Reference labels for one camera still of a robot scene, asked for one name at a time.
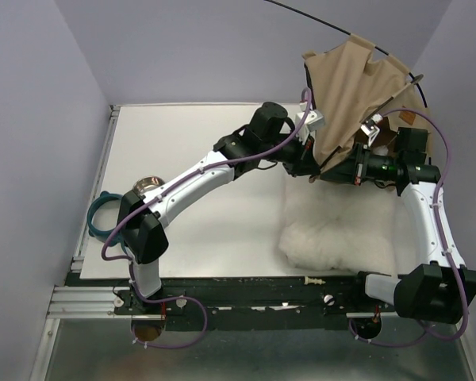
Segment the beige pet tent fabric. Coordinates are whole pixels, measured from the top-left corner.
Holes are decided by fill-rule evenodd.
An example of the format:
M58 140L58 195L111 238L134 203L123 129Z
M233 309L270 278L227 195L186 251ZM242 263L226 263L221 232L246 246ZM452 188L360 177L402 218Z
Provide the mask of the beige pet tent fabric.
M428 111L417 89L420 78L397 57L375 59L375 45L355 34L326 52L303 55L305 76L313 93L313 108L325 117L325 127L316 133L313 155L317 179L344 183L351 171L344 169L358 143L367 142L361 125L375 114L399 108L397 115L382 121L374 144L384 145L401 127L427 130L426 121L415 115Z

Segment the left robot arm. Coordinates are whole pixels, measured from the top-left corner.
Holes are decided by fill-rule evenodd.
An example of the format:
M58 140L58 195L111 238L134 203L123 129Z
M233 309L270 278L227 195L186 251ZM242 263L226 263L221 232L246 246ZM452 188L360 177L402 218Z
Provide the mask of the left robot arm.
M261 160L281 163L293 176L318 171L311 149L324 116L306 102L290 118L274 102L263 103L251 120L222 137L197 164L168 183L123 196L117 227L131 256L133 305L144 314L159 307L159 258L169 247L166 230L185 209L218 187L258 168Z

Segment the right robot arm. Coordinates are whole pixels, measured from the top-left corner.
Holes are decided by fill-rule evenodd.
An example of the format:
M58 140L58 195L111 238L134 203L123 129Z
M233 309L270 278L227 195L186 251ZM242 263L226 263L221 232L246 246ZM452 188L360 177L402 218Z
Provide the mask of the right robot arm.
M399 279L365 275L364 283L349 291L351 305L365 311L381 300L402 318L455 324L476 295L476 271L466 267L452 239L438 185L440 170L425 161L427 141L427 131L401 127L393 155L380 156L357 143L320 178L356 186L392 183L415 231L417 267Z

